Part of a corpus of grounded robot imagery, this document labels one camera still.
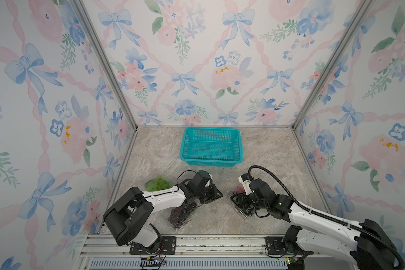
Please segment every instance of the metal base plate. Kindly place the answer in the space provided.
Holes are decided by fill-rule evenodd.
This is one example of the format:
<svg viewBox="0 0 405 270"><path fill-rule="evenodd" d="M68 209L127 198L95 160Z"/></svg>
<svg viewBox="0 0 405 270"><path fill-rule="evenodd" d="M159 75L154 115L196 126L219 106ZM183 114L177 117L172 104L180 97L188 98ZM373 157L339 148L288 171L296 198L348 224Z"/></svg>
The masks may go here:
<svg viewBox="0 0 405 270"><path fill-rule="evenodd" d="M161 247L163 245L163 248L160 252L160 255L161 256L165 255L165 254L174 255L176 240L177 240L177 237L175 237L175 236L162 236ZM159 253L159 250L157 250L154 253L150 253L145 246L135 243L135 242L130 243L129 254L131 254L131 255L154 255L157 253Z"/></svg>
<svg viewBox="0 0 405 270"><path fill-rule="evenodd" d="M282 236L266 236L264 238L268 255L282 255L285 252L285 245L282 243Z"/></svg>

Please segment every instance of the dark purple grapes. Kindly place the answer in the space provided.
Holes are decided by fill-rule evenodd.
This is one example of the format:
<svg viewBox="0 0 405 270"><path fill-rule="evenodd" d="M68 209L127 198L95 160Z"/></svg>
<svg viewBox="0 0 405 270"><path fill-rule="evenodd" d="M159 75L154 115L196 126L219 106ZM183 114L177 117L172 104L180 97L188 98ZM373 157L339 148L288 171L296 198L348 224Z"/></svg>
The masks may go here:
<svg viewBox="0 0 405 270"><path fill-rule="evenodd" d="M175 229L180 229L184 224L186 218L195 210L196 203L192 202L187 205L182 205L171 210L168 217L168 222L174 226Z"/></svg>

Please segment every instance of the teal plastic basket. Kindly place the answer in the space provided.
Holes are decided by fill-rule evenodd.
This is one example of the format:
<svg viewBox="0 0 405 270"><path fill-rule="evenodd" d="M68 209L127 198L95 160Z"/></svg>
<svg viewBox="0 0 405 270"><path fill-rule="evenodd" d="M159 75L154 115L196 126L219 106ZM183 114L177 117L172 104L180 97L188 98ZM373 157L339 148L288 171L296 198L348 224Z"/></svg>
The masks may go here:
<svg viewBox="0 0 405 270"><path fill-rule="evenodd" d="M180 158L189 165L233 167L243 161L240 131L235 128L188 127Z"/></svg>

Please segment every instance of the black cable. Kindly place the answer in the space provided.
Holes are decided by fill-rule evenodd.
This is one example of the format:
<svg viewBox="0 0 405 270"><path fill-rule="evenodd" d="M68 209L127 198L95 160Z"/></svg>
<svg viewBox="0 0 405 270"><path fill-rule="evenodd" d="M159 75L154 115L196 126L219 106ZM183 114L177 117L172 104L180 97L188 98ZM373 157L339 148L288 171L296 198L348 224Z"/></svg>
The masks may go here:
<svg viewBox="0 0 405 270"><path fill-rule="evenodd" d="M182 175L183 175L185 172L187 172L187 171L193 171L194 173L196 173L196 171L194 171L194 170L186 170L186 171L182 172L181 175L179 175L179 176L177 177L177 180L176 180L177 184L178 184L178 179L180 178L180 176L182 176Z"/></svg>
<svg viewBox="0 0 405 270"><path fill-rule="evenodd" d="M285 249L285 251L284 251L284 254L282 254L282 255L279 256L279 257L275 257L275 256L270 256L270 255L268 255L268 254L267 254L267 247L264 248L264 253L265 253L267 256L269 256L270 258L273 258L273 259L280 259L280 258L282 258L282 257L286 254L286 249Z"/></svg>
<svg viewBox="0 0 405 270"><path fill-rule="evenodd" d="M303 256L301 256L298 260L296 260L295 262L298 262L298 261L302 261L302 260L304 260L308 255L312 255L313 254L313 251L307 251Z"/></svg>
<svg viewBox="0 0 405 270"><path fill-rule="evenodd" d="M271 177L273 177L273 178L279 183L279 185L281 185L281 187L285 190L285 192L288 194L288 196L291 197L291 199L292 199L300 208L302 208L303 210L305 210L305 211L307 211L307 212L310 212L310 211L311 211L309 208L305 207L305 206L302 205L299 201L297 201L297 199L291 194L291 192L290 192L290 191L288 190L288 188L282 183L282 181L279 180L279 178L278 178L276 175L274 175L271 171L269 171L268 169L266 169L266 168L264 168L264 167L262 167L262 166L259 166L259 165L252 165L252 166L250 166L247 172L248 172L248 175L249 175L249 178L250 178L251 181L254 180L254 178L250 175L250 170L252 170L253 168L257 168L257 169L263 170L263 171L265 171L266 173L268 173ZM342 221L342 220L340 220L340 219L333 218L333 217L331 217L331 216L324 215L323 213L320 213L320 212L317 212L317 211L313 211L312 214L313 214L313 215L320 216L320 217L322 217L322 218L324 218L324 219L328 219L328 220L333 221L333 222L335 222L335 223L341 224L341 225L343 225L343 226L348 226L348 223L347 223L347 222ZM375 241L378 242L378 244L380 244L380 245L384 246L385 248L387 248L387 249L394 255L394 257L397 259L397 261L398 261L398 263L399 263L396 267L394 267L394 269L396 269L396 270L401 270L401 269L404 269L404 268L405 268L405 262L403 261L403 258L402 258L402 257L400 256L400 254L397 252L397 250L396 250L395 247L392 247L390 244L386 243L384 240L382 240L382 239L379 238L378 236L376 236L376 235L374 235L374 234L368 232L367 230L365 230L365 229L363 229L363 228L360 228L360 227L355 226L355 225L350 225L350 228L351 228L351 229L354 229L354 230L356 230L356 231L359 231L359 232L361 232L361 233L367 235L367 236L370 237L370 238L373 238Z"/></svg>

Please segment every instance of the wall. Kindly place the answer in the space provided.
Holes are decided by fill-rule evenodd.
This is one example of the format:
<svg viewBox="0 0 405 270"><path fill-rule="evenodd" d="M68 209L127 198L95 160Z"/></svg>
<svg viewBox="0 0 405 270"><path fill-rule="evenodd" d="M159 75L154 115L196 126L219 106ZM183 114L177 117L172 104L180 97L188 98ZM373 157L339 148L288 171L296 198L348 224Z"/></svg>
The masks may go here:
<svg viewBox="0 0 405 270"><path fill-rule="evenodd" d="M375 2L297 134L333 212L405 260L405 1Z"/></svg>
<svg viewBox="0 0 405 270"><path fill-rule="evenodd" d="M103 73L67 1L0 1L1 270L72 269L101 225L130 136Z"/></svg>
<svg viewBox="0 0 405 270"><path fill-rule="evenodd" d="M289 125L360 1L83 2L138 124Z"/></svg>

